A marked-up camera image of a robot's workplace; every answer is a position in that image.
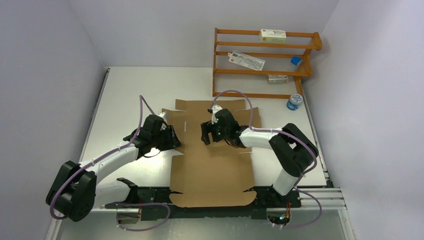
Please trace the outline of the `brown cardboard box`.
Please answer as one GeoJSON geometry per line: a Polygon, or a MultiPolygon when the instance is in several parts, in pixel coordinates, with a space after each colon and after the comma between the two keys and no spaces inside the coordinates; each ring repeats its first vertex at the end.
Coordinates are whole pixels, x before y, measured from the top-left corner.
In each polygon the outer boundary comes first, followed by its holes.
{"type": "Polygon", "coordinates": [[[225,141],[205,145],[201,123],[211,120],[211,101],[176,99],[167,110],[182,143],[171,159],[171,202],[181,208],[235,207],[251,204],[257,193],[251,148],[234,148],[225,141]]]}

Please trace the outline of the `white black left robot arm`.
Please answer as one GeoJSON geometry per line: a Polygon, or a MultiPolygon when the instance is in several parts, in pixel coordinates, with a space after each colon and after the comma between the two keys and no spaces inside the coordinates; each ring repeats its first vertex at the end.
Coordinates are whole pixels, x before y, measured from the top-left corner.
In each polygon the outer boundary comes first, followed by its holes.
{"type": "Polygon", "coordinates": [[[58,211],[74,222],[84,219],[93,208],[118,202],[126,208],[139,200],[137,185],[126,178],[110,183],[102,180],[119,168],[141,158],[152,149],[161,152],[181,147],[166,112],[150,114],[143,125],[123,138],[120,145],[96,159],[75,163],[65,162],[59,169],[47,196],[46,204],[53,214],[58,211]]]}

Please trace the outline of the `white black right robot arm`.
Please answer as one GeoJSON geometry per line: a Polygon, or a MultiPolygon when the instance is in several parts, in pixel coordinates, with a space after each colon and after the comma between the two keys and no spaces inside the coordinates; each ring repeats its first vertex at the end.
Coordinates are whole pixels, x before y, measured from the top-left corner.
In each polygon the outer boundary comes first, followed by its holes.
{"type": "Polygon", "coordinates": [[[200,125],[201,140],[206,145],[224,140],[234,148],[255,147],[273,151],[282,167],[269,197],[275,207],[287,203],[289,192],[318,164],[318,149],[293,123],[280,128],[256,128],[240,125],[228,109],[219,105],[214,105],[208,112],[212,115],[211,120],[200,125]]]}

